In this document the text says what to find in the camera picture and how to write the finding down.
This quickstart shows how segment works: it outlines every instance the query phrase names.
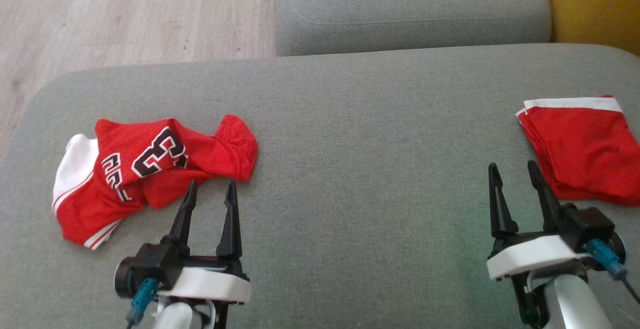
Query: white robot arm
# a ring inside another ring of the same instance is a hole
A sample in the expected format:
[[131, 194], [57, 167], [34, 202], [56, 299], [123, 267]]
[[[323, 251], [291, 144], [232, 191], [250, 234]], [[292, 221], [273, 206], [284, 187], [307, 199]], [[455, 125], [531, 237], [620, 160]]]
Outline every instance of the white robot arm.
[[607, 270], [615, 281], [626, 280], [626, 249], [615, 225], [598, 208], [578, 210], [560, 205], [535, 161], [528, 162], [531, 184], [538, 192], [542, 231], [518, 233], [503, 195], [495, 163], [489, 165], [489, 204], [493, 251], [487, 261], [489, 278], [511, 279], [522, 323], [535, 329], [611, 329], [594, 293], [587, 271]]
[[[151, 301], [158, 302], [154, 329], [226, 329], [230, 305], [251, 300], [251, 283], [243, 272], [238, 193], [231, 181], [226, 193], [226, 219], [215, 256], [193, 256], [188, 246], [197, 184], [192, 182], [169, 234], [159, 244], [143, 244], [116, 270], [116, 293], [132, 299], [128, 328], [139, 325]], [[207, 306], [208, 313], [196, 309]]]

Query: white trim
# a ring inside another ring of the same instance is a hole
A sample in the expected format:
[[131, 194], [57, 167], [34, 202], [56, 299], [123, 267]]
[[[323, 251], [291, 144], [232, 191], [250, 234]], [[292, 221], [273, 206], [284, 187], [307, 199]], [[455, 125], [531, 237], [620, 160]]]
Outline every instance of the white trim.
[[516, 118], [519, 118], [522, 113], [526, 113], [526, 112], [527, 112], [527, 110], [525, 108], [522, 108], [521, 110], [518, 110], [518, 112], [516, 113]]
[[98, 233], [93, 234], [84, 242], [84, 246], [95, 250], [105, 240], [109, 239], [109, 237], [112, 235], [112, 231], [114, 231], [115, 227], [121, 222], [121, 220], [122, 219], [115, 220], [111, 224], [100, 229]]
[[617, 111], [622, 108], [615, 98], [552, 98], [534, 99], [524, 102], [524, 109], [531, 108], [585, 108], [589, 110]]
[[55, 172], [51, 209], [57, 213], [60, 203], [93, 176], [98, 159], [98, 140], [76, 134], [66, 144], [66, 152]]
[[93, 176], [94, 176], [94, 172], [92, 171], [92, 172], [89, 173], [89, 176], [87, 176], [86, 179], [84, 179], [82, 181], [82, 183], [80, 183], [80, 184], [76, 185], [75, 187], [67, 190], [64, 193], [62, 193], [62, 195], [60, 195], [58, 197], [54, 197], [52, 208], [51, 208], [53, 210], [53, 213], [55, 215], [57, 215], [58, 214], [58, 208], [60, 208], [60, 205], [62, 204], [62, 202], [64, 202], [65, 199], [67, 199], [68, 196], [73, 194], [76, 190], [78, 190], [79, 188], [84, 186], [88, 181], [90, 181]]

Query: jersey number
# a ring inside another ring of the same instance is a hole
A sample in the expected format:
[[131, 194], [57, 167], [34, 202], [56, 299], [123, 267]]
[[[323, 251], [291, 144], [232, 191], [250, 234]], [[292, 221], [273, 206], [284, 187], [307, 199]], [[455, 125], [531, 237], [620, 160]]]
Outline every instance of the jersey number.
[[183, 169], [187, 167], [189, 156], [185, 154], [185, 146], [168, 126], [164, 127], [151, 142], [151, 146], [134, 160], [131, 170], [141, 178], [151, 176], [161, 170], [158, 162], [167, 155], [172, 159], [175, 167]]

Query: gray fabric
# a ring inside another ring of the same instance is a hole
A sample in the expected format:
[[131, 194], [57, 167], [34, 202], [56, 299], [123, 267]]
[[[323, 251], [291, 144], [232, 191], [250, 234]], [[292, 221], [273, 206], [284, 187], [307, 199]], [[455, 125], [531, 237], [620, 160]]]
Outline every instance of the gray fabric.
[[[253, 297], [231, 309], [229, 328], [519, 327], [511, 284], [487, 274], [487, 166], [498, 163], [522, 231], [539, 230], [533, 152], [514, 113], [526, 99], [613, 94], [638, 135], [639, 69], [637, 57], [604, 46], [522, 44], [62, 76], [32, 101], [0, 163], [2, 325], [124, 327], [114, 269], [159, 240], [178, 208], [124, 220], [95, 252], [62, 240], [51, 190], [72, 135], [91, 135], [100, 117], [176, 117], [212, 133], [235, 113], [260, 153], [238, 186]], [[215, 250], [225, 188], [219, 179], [199, 191], [194, 254]], [[640, 287], [640, 212], [594, 204], [617, 224]], [[622, 285], [600, 273], [590, 283], [615, 327], [636, 327]]]
[[544, 43], [548, 0], [276, 0], [279, 56]]

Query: red cloth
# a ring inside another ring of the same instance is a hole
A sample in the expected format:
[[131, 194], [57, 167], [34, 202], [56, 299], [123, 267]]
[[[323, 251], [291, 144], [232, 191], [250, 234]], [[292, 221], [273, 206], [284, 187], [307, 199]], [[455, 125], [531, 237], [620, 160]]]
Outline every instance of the red cloth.
[[535, 99], [516, 113], [559, 199], [640, 206], [640, 146], [615, 98]]
[[52, 204], [62, 236], [91, 249], [146, 203], [160, 209], [185, 195], [191, 181], [248, 181], [258, 156], [256, 138], [234, 115], [211, 136], [176, 119], [99, 119], [95, 132], [96, 139], [78, 134], [67, 144]]

